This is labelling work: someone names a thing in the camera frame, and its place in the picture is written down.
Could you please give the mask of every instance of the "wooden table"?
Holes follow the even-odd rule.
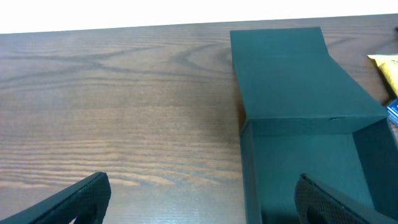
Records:
[[[104,171],[113,190],[105,223],[244,223],[243,109],[229,31],[321,26],[331,56],[385,103],[366,55],[398,53],[397,21],[0,35],[0,219]]]

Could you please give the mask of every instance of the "yellow package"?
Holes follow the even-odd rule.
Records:
[[[398,55],[368,55],[376,61],[394,93],[398,96]]]

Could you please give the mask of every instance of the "green box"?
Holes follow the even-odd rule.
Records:
[[[398,220],[387,112],[329,56],[321,29],[231,31],[231,46],[248,224],[297,222],[302,173]]]

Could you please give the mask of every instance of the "box bottom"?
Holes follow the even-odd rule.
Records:
[[[374,208],[352,134],[255,136],[254,158],[263,223],[298,223],[299,175],[322,180]]]

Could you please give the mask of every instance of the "box lid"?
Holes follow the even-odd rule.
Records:
[[[330,56],[319,27],[231,31],[246,116],[387,116]]]

